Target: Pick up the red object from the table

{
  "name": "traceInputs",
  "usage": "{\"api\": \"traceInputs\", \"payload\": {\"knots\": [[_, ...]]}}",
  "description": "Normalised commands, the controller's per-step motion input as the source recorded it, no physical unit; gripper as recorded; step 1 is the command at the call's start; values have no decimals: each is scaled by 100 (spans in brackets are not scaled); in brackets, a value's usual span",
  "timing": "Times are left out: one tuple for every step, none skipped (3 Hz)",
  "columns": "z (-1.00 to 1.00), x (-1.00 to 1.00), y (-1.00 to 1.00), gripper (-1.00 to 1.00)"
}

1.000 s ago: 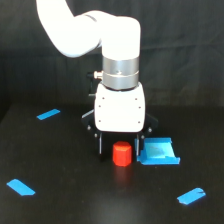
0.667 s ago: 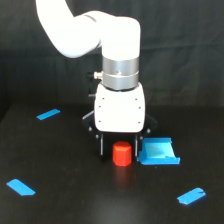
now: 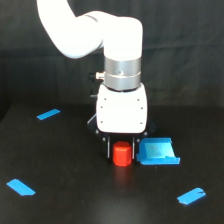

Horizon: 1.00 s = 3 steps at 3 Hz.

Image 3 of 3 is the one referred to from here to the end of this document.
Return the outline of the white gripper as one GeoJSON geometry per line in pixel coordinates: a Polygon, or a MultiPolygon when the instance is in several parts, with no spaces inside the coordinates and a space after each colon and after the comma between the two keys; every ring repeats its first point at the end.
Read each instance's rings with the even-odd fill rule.
{"type": "MultiPolygon", "coordinates": [[[[132,91],[117,92],[101,84],[97,94],[96,112],[87,121],[96,134],[130,134],[132,137],[132,159],[137,160],[140,138],[156,130],[148,119],[148,104],[143,84],[132,91]]],[[[111,137],[102,137],[103,152],[108,163],[112,162],[111,137]]]]}

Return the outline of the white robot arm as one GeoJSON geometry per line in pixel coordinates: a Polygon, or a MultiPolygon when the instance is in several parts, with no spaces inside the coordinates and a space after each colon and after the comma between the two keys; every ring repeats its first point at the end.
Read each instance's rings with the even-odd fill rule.
{"type": "Polygon", "coordinates": [[[96,112],[88,126],[101,136],[106,157],[117,166],[129,165],[148,133],[148,105],[141,82],[142,23],[102,11],[75,15],[67,0],[36,0],[40,21],[56,48],[78,59],[102,49],[104,70],[96,112]]]}

